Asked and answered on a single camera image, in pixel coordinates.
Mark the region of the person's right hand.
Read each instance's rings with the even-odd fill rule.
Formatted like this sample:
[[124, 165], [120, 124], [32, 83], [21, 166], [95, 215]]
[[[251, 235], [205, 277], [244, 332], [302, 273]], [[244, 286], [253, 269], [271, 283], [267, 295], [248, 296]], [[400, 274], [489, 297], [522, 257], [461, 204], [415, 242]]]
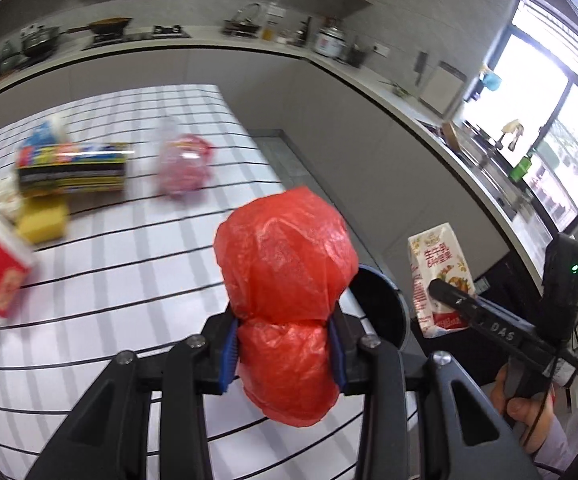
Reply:
[[554, 396], [547, 394], [547, 400], [542, 408], [542, 402], [523, 398], [507, 398], [504, 387], [507, 378], [507, 365], [504, 365], [495, 378], [494, 387], [490, 392], [490, 400], [501, 415], [508, 415], [515, 422], [521, 422], [526, 430], [521, 437], [525, 452], [546, 457], [556, 454], [560, 456], [568, 449], [566, 434], [554, 414]]

